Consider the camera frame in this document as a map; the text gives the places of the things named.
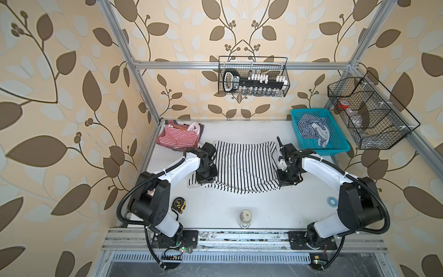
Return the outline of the black white striped tank top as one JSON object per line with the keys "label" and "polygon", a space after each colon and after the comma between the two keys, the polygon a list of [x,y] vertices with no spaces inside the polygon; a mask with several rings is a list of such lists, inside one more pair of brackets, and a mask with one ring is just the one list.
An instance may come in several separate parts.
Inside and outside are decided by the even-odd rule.
{"label": "black white striped tank top", "polygon": [[200,184],[194,173],[187,187],[215,188],[225,192],[248,194],[279,190],[278,149],[274,142],[235,144],[216,141],[215,166],[218,176]]}

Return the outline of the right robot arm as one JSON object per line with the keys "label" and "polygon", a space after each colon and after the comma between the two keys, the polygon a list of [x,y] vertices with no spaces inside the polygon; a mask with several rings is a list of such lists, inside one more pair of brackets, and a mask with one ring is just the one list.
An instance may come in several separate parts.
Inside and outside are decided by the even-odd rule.
{"label": "right robot arm", "polygon": [[336,212],[310,223],[303,235],[289,236],[296,246],[317,250],[336,236],[344,238],[356,232],[384,234],[390,229],[388,209],[371,178],[345,172],[311,149],[298,150],[293,144],[279,143],[279,150],[279,160],[285,165],[277,170],[280,187],[296,186],[303,181],[303,174],[310,173],[339,194]]}

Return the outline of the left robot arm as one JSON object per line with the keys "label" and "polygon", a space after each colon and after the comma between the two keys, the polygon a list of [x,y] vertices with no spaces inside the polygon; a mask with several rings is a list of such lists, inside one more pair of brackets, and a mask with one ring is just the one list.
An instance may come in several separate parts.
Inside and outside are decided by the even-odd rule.
{"label": "left robot arm", "polygon": [[191,173],[195,174],[198,184],[214,181],[218,176],[216,153],[214,145],[205,143],[202,147],[184,150],[181,159],[157,173],[140,174],[135,187],[117,206],[118,220],[162,235],[169,248],[179,245],[183,226],[169,214],[171,188]]}

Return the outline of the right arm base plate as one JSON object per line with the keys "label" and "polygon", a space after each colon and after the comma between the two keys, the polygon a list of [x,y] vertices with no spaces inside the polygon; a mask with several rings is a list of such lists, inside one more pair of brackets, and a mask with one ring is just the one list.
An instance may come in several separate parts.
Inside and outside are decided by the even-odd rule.
{"label": "right arm base plate", "polygon": [[306,231],[290,231],[287,233],[291,250],[337,250],[333,237],[308,239]]}

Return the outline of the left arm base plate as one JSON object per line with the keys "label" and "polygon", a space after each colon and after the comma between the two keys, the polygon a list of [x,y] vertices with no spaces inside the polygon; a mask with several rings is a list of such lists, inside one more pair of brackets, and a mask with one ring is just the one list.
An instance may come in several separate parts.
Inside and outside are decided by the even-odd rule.
{"label": "left arm base plate", "polygon": [[179,229],[173,237],[160,233],[153,235],[153,242],[160,249],[169,248],[194,248],[198,244],[197,230],[181,230]]}

